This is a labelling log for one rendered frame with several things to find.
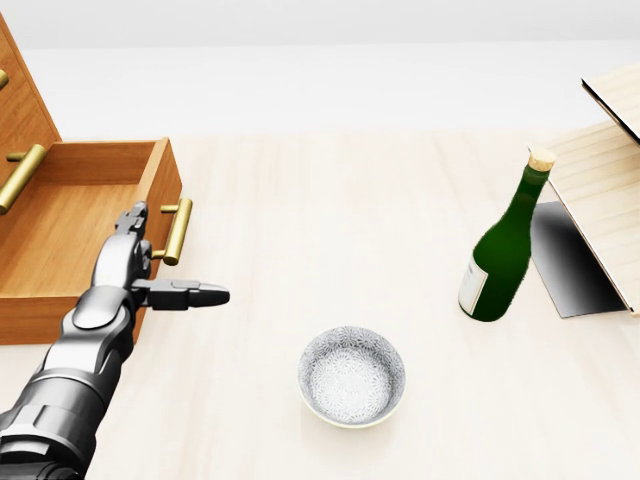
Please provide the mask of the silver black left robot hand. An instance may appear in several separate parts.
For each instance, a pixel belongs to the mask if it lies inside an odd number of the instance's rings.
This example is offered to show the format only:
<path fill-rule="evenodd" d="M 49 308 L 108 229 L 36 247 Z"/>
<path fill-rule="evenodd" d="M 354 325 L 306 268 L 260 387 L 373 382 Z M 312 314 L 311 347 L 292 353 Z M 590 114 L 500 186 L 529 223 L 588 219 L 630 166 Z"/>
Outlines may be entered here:
<path fill-rule="evenodd" d="M 152 280 L 151 243 L 144 239 L 147 219 L 147 203 L 136 202 L 119 216 L 115 232 L 104 242 L 91 286 L 71 313 L 71 325 L 81 336 L 103 333 L 119 319 L 132 328 L 141 307 L 184 311 L 230 301 L 230 292 L 222 286 L 192 280 Z"/>

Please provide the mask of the open wooden drawer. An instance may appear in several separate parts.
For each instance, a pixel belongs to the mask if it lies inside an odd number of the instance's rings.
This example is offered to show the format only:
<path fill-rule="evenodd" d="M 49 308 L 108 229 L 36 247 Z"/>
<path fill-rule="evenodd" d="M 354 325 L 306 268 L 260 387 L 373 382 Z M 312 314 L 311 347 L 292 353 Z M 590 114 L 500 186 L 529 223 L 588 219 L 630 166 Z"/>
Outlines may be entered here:
<path fill-rule="evenodd" d="M 119 216 L 149 207 L 146 240 L 164 248 L 182 183 L 171 143 L 58 142 L 0 215 L 0 345 L 50 344 L 89 288 Z"/>

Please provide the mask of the wooden cabinet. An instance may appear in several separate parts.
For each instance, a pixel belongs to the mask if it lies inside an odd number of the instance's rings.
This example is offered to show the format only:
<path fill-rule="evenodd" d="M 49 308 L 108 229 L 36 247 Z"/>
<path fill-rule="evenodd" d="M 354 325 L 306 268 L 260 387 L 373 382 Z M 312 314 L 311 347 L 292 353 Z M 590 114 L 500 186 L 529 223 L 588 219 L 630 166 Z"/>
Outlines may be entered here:
<path fill-rule="evenodd" d="M 0 90 L 0 187 L 17 164 L 6 155 L 34 144 L 47 150 L 61 140 L 20 50 L 0 14 L 0 69 L 9 77 Z"/>

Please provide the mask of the patterned grey white bowl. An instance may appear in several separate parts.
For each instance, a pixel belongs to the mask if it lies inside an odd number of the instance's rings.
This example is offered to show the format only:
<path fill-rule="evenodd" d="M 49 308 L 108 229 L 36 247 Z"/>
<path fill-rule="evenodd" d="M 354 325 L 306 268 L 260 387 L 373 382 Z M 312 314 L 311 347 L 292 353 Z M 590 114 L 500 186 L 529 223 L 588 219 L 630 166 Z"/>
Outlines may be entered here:
<path fill-rule="evenodd" d="M 321 420 L 345 429 L 378 425 L 397 410 L 406 386 L 404 362 L 382 335 L 339 326 L 315 336 L 297 367 L 301 397 Z"/>

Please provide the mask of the green corked glass bottle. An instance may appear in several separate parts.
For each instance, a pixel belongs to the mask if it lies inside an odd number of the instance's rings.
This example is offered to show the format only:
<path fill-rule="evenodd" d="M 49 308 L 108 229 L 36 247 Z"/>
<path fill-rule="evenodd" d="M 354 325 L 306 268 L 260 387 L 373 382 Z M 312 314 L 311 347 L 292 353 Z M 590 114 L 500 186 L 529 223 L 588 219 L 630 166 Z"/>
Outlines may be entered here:
<path fill-rule="evenodd" d="M 529 266 L 532 217 L 555 161 L 546 149 L 530 150 L 507 209 L 475 245 L 458 292 L 469 317 L 492 322 L 510 307 Z"/>

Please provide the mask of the pale wooden slat stand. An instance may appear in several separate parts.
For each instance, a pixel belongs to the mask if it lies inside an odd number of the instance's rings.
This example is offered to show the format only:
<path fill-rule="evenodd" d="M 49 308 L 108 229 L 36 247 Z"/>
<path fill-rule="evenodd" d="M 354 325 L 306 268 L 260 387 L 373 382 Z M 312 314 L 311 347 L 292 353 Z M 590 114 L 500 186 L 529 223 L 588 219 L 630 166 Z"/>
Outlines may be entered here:
<path fill-rule="evenodd" d="M 548 142 L 556 198 L 536 209 L 534 264 L 561 317 L 640 317 L 640 63 L 582 86 L 608 118 Z"/>

